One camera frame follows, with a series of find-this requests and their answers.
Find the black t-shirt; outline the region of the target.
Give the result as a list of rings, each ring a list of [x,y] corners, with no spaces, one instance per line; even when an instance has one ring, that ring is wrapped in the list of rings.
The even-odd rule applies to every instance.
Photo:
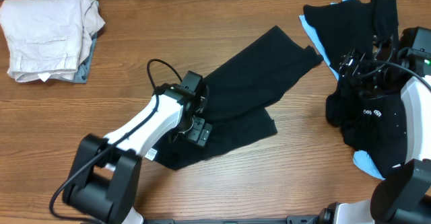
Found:
[[[313,47],[302,48],[272,27],[205,77],[209,97],[200,118],[212,126],[205,145],[164,137],[154,146],[154,161],[179,170],[277,134],[266,107],[322,61]]]

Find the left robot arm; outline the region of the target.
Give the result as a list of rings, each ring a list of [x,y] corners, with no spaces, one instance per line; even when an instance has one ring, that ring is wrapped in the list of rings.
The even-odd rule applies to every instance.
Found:
[[[79,144],[63,202],[90,216],[91,223],[145,223],[134,208],[141,162],[152,159],[154,145],[170,137],[202,149],[211,125],[198,117],[208,87],[189,71],[179,84],[157,87],[150,103],[127,124],[100,138],[87,135]]]

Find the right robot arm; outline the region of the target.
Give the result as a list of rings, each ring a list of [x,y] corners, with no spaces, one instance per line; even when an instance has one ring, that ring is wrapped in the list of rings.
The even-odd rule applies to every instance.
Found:
[[[330,204],[313,223],[430,222],[430,31],[408,28],[399,44],[376,45],[370,60],[356,50],[341,57],[326,116],[381,182],[370,199]]]

